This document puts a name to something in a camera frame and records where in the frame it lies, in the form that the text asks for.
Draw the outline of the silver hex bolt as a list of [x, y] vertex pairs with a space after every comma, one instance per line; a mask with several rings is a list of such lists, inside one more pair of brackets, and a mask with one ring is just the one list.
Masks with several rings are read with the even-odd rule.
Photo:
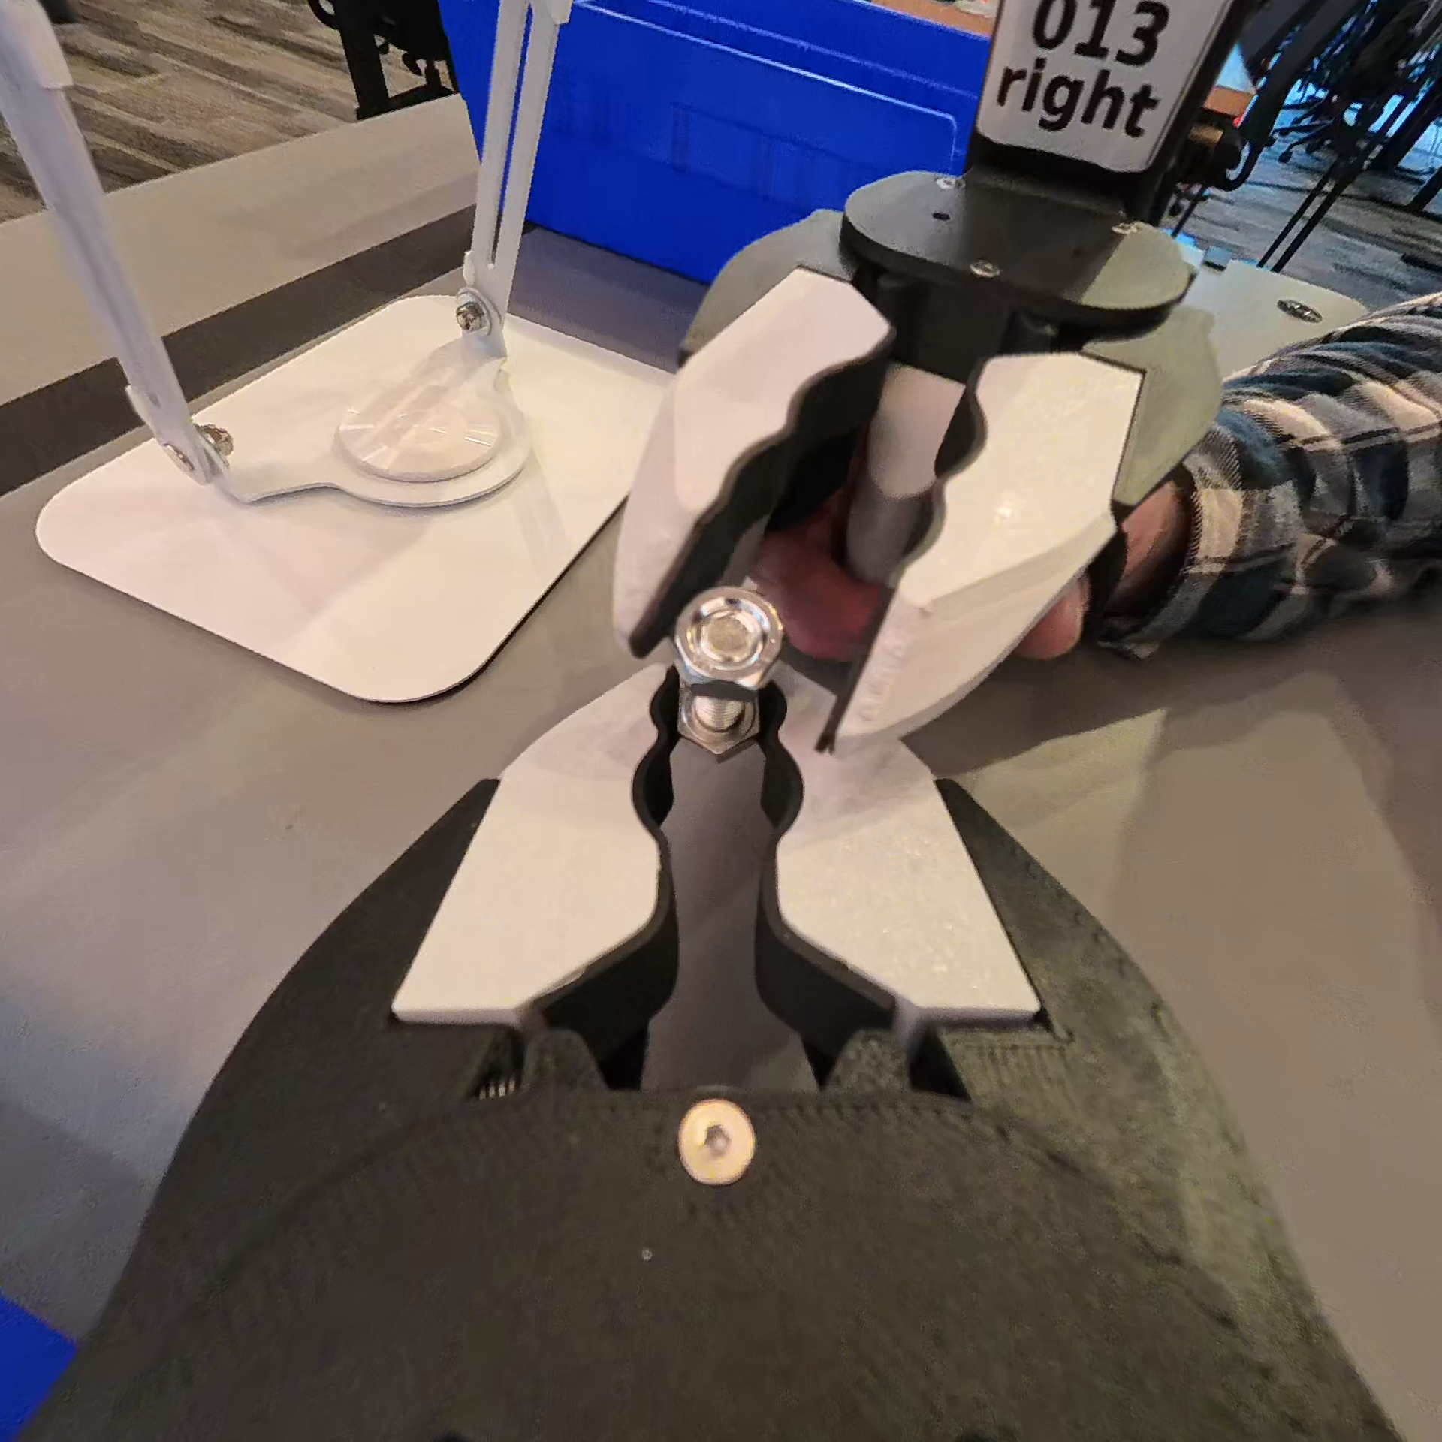
[[678, 718], [716, 732], [759, 720], [784, 639], [779, 612], [759, 593], [717, 588], [699, 594], [673, 632]]

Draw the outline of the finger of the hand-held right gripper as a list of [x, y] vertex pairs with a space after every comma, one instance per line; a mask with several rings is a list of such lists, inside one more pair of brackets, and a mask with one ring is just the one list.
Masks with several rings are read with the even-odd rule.
[[978, 454], [941, 483], [939, 529], [901, 570], [819, 749], [896, 740], [971, 694], [1111, 541], [1143, 371], [1088, 354], [987, 361]]
[[611, 618], [644, 660], [700, 593], [741, 582], [802, 462], [877, 404], [894, 330], [848, 282], [795, 270], [674, 375], [625, 500]]

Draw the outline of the white metal stand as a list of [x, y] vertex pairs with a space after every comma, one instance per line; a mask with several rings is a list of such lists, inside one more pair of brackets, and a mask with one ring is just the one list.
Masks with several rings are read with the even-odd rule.
[[3, 117], [151, 438], [36, 539], [72, 572], [372, 704], [474, 677], [623, 503], [662, 370], [510, 318], [558, 33], [501, 4], [455, 296], [395, 301], [199, 418], [115, 246], [38, 4], [2, 6]]

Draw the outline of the blue plastic bin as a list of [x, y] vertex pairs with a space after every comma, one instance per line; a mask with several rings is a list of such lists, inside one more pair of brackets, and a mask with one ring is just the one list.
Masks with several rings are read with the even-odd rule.
[[707, 284], [856, 189], [961, 172], [987, 49], [879, 4], [571, 4], [527, 218]]

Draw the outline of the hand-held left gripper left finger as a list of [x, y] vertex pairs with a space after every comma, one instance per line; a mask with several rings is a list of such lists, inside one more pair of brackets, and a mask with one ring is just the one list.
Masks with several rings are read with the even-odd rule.
[[644, 1029], [676, 977], [656, 812], [637, 790], [674, 701], [652, 665], [505, 771], [391, 1012], [415, 1024]]

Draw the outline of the person's right forearm plaid sleeve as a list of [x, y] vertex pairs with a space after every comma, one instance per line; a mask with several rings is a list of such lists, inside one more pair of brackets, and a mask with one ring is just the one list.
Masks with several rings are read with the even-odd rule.
[[1181, 462], [1184, 545], [1099, 642], [1265, 644], [1440, 581], [1440, 294], [1284, 349], [1222, 387]]

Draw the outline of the person's right hand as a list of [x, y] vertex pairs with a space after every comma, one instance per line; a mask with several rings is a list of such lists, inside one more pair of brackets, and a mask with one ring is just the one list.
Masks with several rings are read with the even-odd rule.
[[[817, 661], [851, 661], [879, 608], [879, 589], [851, 576], [843, 562], [855, 481], [808, 517], [765, 534], [753, 576], [779, 612], [786, 636]], [[1100, 618], [1145, 618], [1174, 588], [1193, 529], [1193, 479], [1177, 467], [1123, 524], [1124, 569], [1105, 603], [1093, 600], [1086, 577], [1059, 596], [1020, 641], [1016, 655], [1050, 661], [1074, 651]]]

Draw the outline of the blue plastic box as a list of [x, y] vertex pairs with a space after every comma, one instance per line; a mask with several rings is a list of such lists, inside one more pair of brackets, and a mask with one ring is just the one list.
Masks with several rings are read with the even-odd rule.
[[70, 1338], [2, 1297], [2, 1441], [20, 1434], [75, 1350]]

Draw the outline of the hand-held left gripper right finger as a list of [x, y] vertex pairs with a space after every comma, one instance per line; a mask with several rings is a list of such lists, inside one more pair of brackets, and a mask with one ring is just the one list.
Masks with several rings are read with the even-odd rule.
[[944, 794], [905, 745], [820, 749], [832, 697], [765, 697], [759, 993], [798, 1036], [1016, 1029], [1040, 1000]]

